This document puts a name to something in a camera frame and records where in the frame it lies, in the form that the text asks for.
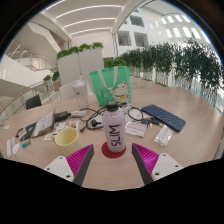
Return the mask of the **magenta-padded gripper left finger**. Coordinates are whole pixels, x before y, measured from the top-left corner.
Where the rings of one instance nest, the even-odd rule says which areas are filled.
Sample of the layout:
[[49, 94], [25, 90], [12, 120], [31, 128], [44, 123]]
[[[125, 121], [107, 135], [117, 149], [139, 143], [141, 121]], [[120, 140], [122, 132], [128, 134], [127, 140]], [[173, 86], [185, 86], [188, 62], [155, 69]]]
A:
[[67, 157], [58, 156], [45, 170], [81, 186], [93, 155], [94, 147], [90, 144]]

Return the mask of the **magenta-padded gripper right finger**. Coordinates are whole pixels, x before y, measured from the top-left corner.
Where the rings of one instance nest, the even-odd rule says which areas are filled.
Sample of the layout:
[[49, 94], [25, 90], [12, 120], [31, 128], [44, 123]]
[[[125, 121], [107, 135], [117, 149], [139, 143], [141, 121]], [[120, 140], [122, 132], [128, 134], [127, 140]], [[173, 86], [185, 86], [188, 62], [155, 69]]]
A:
[[182, 165], [167, 153], [157, 154], [156, 152], [136, 143], [132, 144], [132, 155], [135, 158], [145, 185], [183, 168]]

